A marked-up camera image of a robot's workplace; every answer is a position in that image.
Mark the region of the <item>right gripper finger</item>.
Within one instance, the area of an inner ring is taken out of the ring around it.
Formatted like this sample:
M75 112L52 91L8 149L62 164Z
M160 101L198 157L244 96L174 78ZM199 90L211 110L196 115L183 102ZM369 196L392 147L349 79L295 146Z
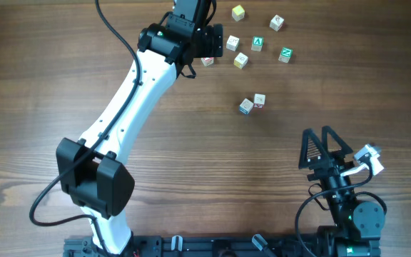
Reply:
M328 138L331 138L334 143L338 145L337 150L330 150L329 149L329 142ZM351 154L353 150L351 147L346 144L341 137L338 136L338 134L330 127L330 126L324 126L322 127L322 145L323 148L330 154L336 155L336 156L346 156L348 154Z
M311 128L305 129L302 135L298 168L310 168L325 159L325 149Z

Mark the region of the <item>green letter A block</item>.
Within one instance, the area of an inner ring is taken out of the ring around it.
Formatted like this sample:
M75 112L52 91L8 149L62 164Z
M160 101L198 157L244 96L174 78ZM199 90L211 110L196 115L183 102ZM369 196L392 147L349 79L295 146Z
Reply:
M252 40L251 50L252 51L262 51L263 43L264 43L263 37L254 36Z

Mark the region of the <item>red edged wooden block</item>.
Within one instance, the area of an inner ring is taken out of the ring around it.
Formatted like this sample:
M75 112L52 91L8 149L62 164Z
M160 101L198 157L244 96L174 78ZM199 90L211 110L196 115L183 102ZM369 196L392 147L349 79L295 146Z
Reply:
M262 109L265 106L265 95L255 94L253 103L255 108Z

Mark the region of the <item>blue edged picture block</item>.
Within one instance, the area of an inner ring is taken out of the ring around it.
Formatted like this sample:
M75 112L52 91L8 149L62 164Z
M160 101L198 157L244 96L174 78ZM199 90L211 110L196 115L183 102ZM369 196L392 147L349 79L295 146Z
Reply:
M249 99L243 99L239 106L239 111L245 115L248 115L254 107L254 103Z

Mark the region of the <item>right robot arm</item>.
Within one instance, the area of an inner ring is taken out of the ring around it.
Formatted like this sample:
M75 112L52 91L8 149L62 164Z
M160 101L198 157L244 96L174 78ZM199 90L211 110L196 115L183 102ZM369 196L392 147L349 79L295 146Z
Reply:
M330 127L322 127L321 137L310 128L302 134L299 169L321 188L303 201L295 215L295 236L304 256L380 256L381 231L387 214L386 203L374 193L356 192L384 170L379 157L381 149L373 143L363 146L353 160L345 157L353 150ZM300 216L312 201L320 204L323 197L334 224L320 226L312 241L305 241L300 232Z

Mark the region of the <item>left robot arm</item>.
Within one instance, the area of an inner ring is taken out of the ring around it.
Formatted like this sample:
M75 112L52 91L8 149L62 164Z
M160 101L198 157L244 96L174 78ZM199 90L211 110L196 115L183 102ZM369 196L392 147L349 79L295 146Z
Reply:
M223 55L223 27L211 25L216 2L174 1L172 11L143 29L127 77L104 112L77 141L56 149L64 193L83 211L93 235L70 239L65 256L136 256L124 208L135 187L125 165L159 98L195 58Z

